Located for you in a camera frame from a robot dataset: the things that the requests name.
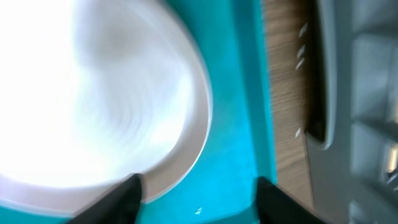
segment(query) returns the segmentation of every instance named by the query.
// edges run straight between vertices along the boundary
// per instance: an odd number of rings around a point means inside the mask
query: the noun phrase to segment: white spot
[[[301,46],[300,50],[297,52],[297,59],[299,59],[305,52],[305,44]]]
[[[305,23],[303,27],[301,27],[300,32],[298,33],[298,37],[301,38],[304,33],[307,31],[308,29],[308,23]]]
[[[301,58],[301,60],[296,65],[296,70],[298,70],[303,63],[304,63],[304,58]]]
[[[296,131],[295,138],[297,138],[299,136],[300,132],[301,132],[301,128],[298,128],[298,130]]]
[[[200,213],[201,213],[201,207],[196,210],[195,215],[200,215]]]

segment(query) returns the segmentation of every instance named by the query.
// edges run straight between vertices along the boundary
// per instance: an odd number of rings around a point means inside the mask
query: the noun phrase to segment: brown wood surface
[[[310,101],[306,60],[295,69],[300,60],[297,52],[307,39],[306,34],[299,38],[308,18],[305,3],[266,0],[265,13],[279,186],[313,210],[304,136]]]

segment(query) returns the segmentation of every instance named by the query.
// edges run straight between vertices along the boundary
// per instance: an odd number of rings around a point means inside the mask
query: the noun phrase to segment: white plate
[[[210,128],[210,87],[189,36],[157,1],[39,2],[52,10],[35,2],[20,23],[11,3],[1,9],[16,21],[6,30],[20,29],[0,45],[0,203],[76,215],[135,172],[146,202],[166,193]]]

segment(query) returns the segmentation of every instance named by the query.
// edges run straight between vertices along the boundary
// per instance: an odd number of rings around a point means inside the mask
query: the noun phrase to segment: tray
[[[255,178],[277,182],[266,48],[259,0],[168,0],[204,58],[213,122],[191,172],[146,204],[138,223],[252,223]],[[0,208],[1,223],[62,223]]]

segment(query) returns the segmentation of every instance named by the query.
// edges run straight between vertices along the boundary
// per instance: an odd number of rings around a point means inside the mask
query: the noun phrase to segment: teal surface
[[[192,171],[170,192],[144,205],[138,222],[252,223],[255,178],[263,175],[277,182],[260,2],[168,2],[206,62],[213,122]],[[0,210],[0,223],[63,221]]]

